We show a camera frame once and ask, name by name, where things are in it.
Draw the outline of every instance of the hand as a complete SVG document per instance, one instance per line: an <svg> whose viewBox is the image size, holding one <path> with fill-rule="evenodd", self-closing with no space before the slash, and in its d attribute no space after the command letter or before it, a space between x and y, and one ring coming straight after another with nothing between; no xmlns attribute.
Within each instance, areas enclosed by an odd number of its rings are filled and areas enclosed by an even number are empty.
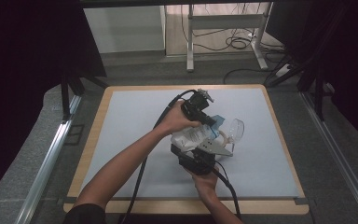
<svg viewBox="0 0 358 224"><path fill-rule="evenodd" d="M190 121L186 118L181 109L183 102L184 101L176 102L158 126L164 130L167 135L182 131L184 128L195 128L201 125L199 121Z"/></svg>
<svg viewBox="0 0 358 224"><path fill-rule="evenodd" d="M191 171L187 169L185 170L193 177L197 192L203 202L207 203L211 200L217 199L215 191L217 176L214 173L210 172L207 175L195 175Z"/></svg>

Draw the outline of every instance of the white mat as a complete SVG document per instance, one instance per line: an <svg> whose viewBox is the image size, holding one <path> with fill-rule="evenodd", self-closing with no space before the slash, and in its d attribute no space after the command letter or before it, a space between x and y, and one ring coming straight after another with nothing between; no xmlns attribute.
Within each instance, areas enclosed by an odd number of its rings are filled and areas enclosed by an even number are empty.
<svg viewBox="0 0 358 224"><path fill-rule="evenodd" d="M115 91L82 188L120 150L149 132L165 106L181 92ZM220 130L227 133L233 119L245 124L234 156L219 159L238 197L297 197L296 183L262 90L210 90L209 93L215 101L204 112L226 119ZM178 164L170 146L170 137L166 137L150 154L138 197L198 197L190 175ZM138 170L115 197L130 198ZM231 197L221 181L216 191L219 197Z"/></svg>

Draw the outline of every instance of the person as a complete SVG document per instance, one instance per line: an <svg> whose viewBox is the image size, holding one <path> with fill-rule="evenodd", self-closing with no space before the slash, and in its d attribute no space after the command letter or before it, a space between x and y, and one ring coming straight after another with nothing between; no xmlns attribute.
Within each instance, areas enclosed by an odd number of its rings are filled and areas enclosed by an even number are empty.
<svg viewBox="0 0 358 224"><path fill-rule="evenodd" d="M66 214L64 224L106 223L106 205L158 142L184 128L200 126L198 121L190 121L185 117L181 110L182 103L183 101L176 102L155 129L119 152L99 170L80 192L73 208ZM194 180L201 201L211 212L216 223L241 223L217 198L215 174L194 175L188 172Z"/></svg>

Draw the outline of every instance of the black device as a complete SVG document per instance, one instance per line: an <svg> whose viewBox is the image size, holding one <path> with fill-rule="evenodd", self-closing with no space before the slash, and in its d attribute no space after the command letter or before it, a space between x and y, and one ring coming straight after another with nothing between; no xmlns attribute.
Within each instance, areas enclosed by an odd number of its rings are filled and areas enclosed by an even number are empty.
<svg viewBox="0 0 358 224"><path fill-rule="evenodd" d="M193 95L182 104L182 112L189 120L197 120L201 122L201 124L207 124L211 127L216 123L216 120L211 119L202 112L203 109L209 106L208 100L213 102L213 99L207 91L201 89L193 91ZM180 165L196 175L207 175L214 168L215 155L205 152L198 147L191 150L192 157L183 153L181 149L174 144L171 144L171 152L178 157Z"/></svg>
<svg viewBox="0 0 358 224"><path fill-rule="evenodd" d="M202 112L209 106L207 99L213 102L207 91L198 90L182 104L182 112L189 120L198 120L201 124L209 126L214 125L216 121Z"/></svg>

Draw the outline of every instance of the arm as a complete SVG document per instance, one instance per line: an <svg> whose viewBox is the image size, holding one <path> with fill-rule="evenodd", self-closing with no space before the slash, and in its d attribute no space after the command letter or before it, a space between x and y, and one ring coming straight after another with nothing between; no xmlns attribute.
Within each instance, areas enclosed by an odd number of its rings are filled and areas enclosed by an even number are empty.
<svg viewBox="0 0 358 224"><path fill-rule="evenodd" d="M217 176L214 173L208 175L195 175L193 177L200 199L211 212L217 224L242 224L242 222L217 198L216 183Z"/></svg>
<svg viewBox="0 0 358 224"><path fill-rule="evenodd" d="M105 209L109 200L127 182L132 173L165 136L179 132L186 127L196 127L198 121L189 121L176 102L163 121L155 129L126 147L111 159L80 192L75 206L94 203Z"/></svg>

